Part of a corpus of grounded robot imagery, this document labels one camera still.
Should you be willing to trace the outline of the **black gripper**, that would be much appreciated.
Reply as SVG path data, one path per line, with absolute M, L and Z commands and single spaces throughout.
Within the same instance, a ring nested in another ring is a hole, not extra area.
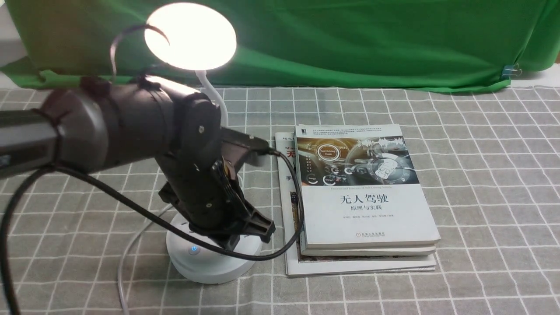
M 238 174 L 221 153 L 220 131 L 180 131 L 169 152 L 157 157 L 166 177 L 160 197 L 188 221 L 191 232 L 233 251 L 239 235 L 270 242 L 276 231 L 242 192 Z

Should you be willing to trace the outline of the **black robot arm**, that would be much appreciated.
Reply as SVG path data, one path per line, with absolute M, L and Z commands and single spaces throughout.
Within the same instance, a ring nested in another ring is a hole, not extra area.
M 43 167 L 91 174 L 155 159 L 166 177 L 161 198 L 198 235 L 232 250 L 240 235 L 268 243 L 273 221 L 238 182 L 268 142 L 221 125 L 206 94 L 155 76 L 128 84 L 83 77 L 56 89 L 38 109 L 1 112 L 1 178 Z

